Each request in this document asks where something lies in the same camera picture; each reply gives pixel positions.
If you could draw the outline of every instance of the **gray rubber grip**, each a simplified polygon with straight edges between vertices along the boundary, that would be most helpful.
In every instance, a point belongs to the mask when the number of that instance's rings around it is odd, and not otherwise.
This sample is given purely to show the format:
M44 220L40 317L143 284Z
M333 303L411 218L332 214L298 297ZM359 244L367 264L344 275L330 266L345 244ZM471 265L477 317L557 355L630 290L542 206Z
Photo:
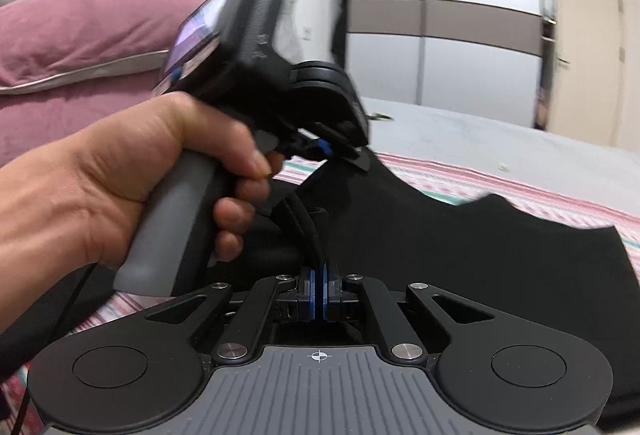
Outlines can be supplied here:
M217 232L212 208L230 195L233 177L203 154L184 150L146 203L116 290L178 296L193 290L207 267Z
M49 428L47 435L64 432ZM424 371L372 347L265 347L216 370L184 411L138 435L502 435L464 417ZM564 432L599 435L591 425Z

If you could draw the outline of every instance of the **finger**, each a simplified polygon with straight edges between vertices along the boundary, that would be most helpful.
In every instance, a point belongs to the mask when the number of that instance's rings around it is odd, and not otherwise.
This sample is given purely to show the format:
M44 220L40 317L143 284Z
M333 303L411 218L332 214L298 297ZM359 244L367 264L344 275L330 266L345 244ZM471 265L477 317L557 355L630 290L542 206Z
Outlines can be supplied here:
M247 230L254 215L254 207L238 199L220 199L213 207L213 218L218 227L238 235Z
M184 92L164 94L153 101L166 107L162 117L182 147L217 158L242 177L259 179L271 174L269 162L256 149L245 124Z
M283 154L280 154L279 152L269 152L267 154L267 161L269 161L269 164L271 166L271 173L273 173L274 175L276 173L280 173L284 160L285 157Z
M236 184L236 197L252 204L259 204L269 196L269 182L267 179L240 179Z
M242 237L220 231L216 236L215 250L218 261L231 261L242 253Z

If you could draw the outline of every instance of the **handheld controller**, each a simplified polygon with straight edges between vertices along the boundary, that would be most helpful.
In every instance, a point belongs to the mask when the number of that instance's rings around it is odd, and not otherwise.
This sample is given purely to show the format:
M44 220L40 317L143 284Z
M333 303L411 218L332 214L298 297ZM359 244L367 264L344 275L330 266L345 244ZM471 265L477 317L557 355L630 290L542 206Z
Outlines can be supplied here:
M215 105L245 122L265 152L297 147L357 159L369 128L350 79L333 64L292 66L274 51L280 4L207 0L180 28L156 93L185 91ZM116 290L152 296L194 290L212 252L212 207L232 194L233 183L218 161L184 151L149 197Z

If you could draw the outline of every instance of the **controller grip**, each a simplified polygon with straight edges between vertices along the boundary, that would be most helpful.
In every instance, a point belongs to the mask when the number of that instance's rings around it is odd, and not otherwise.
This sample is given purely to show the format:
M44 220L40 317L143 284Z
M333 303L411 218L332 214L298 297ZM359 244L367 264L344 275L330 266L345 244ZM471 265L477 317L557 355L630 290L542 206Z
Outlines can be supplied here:
M217 234L213 205L231 195L233 182L219 161L184 150L149 195L113 287L145 296L180 296L193 290Z

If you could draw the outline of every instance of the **blue accent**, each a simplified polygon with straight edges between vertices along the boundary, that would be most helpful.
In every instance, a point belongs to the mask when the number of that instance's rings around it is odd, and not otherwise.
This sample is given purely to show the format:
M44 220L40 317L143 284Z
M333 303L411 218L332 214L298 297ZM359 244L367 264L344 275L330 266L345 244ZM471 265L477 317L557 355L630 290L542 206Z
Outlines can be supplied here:
M324 139L318 139L318 143L317 144L320 147L320 150L322 150L322 152L327 157L333 157L334 149L331 148L331 145L328 142L326 142Z
M327 284L326 265L322 268L322 319L326 320Z
M309 317L316 319L316 271L309 272L309 284L311 290L309 291Z
M182 67L176 67L171 71L171 83L172 85L180 79L180 75L182 75Z

